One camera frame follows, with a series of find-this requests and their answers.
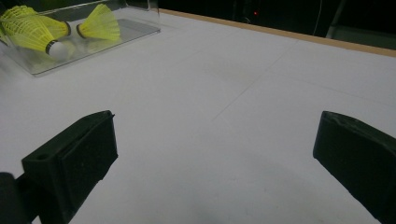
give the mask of yellow shuttlecock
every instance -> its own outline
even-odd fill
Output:
[[[67,48],[50,33],[44,22],[32,9],[15,7],[1,17],[5,32],[15,45],[46,52],[57,60],[67,57]]]
[[[50,17],[38,15],[31,7],[15,6],[5,13],[5,16],[9,18],[26,17],[29,15],[37,15],[38,18],[44,22],[55,39],[71,34],[71,28],[67,21],[56,21]]]
[[[98,5],[82,24],[76,27],[83,38],[118,40],[120,27],[113,12],[104,4]]]

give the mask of black object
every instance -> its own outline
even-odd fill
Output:
[[[396,139],[324,111],[314,158],[381,223],[396,223]]]
[[[117,157],[110,111],[78,120],[22,159],[16,181],[0,174],[0,223],[69,223]]]

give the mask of wooden edge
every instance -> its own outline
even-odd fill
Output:
[[[393,50],[393,49],[381,49],[381,48],[367,46],[367,45],[355,44],[355,43],[334,40],[334,39],[328,39],[328,38],[323,38],[323,37],[318,37],[318,36],[313,36],[313,35],[297,34],[297,33],[289,32],[289,31],[282,31],[282,30],[272,29],[272,28],[268,28],[268,27],[245,24],[245,23],[241,23],[241,22],[237,22],[237,21],[226,21],[226,20],[222,20],[222,19],[194,15],[194,14],[190,14],[190,13],[178,12],[178,11],[173,11],[173,10],[168,10],[168,9],[163,9],[163,8],[160,8],[160,12],[166,13],[169,15],[194,19],[194,20],[198,20],[198,21],[209,21],[209,22],[233,26],[233,27],[237,27],[237,28],[241,28],[241,29],[263,32],[263,33],[267,33],[267,34],[271,34],[271,35],[281,35],[281,36],[285,36],[285,37],[291,37],[291,38],[295,38],[295,39],[310,41],[310,42],[319,43],[319,44],[323,44],[323,45],[329,45],[329,46],[338,47],[338,48],[342,48],[342,49],[353,49],[353,50],[362,51],[362,52],[368,52],[368,53],[373,53],[373,54],[396,57],[396,50]]]

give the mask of white table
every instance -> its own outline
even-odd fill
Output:
[[[0,171],[110,109],[120,156],[71,223],[378,223],[312,150],[323,110],[396,136],[396,58],[161,21],[43,77],[1,56]]]

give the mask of clear plastic container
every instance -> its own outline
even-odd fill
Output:
[[[112,11],[120,27],[120,37],[115,40],[96,37],[82,38],[78,34],[77,26],[87,20],[93,10],[101,4],[106,5]],[[56,21],[67,21],[69,24],[71,34],[57,39],[66,51],[66,55],[61,57],[62,59],[53,55],[50,56],[48,52],[43,50],[22,47],[21,44],[16,43],[16,38],[6,31],[6,26],[9,26],[13,20],[26,19],[31,21],[40,16],[49,17]],[[102,0],[38,12],[35,15],[13,19],[3,18],[0,19],[0,32],[1,50],[30,74],[39,75],[50,69],[111,49],[142,36],[158,33],[160,32],[160,17],[157,0]]]

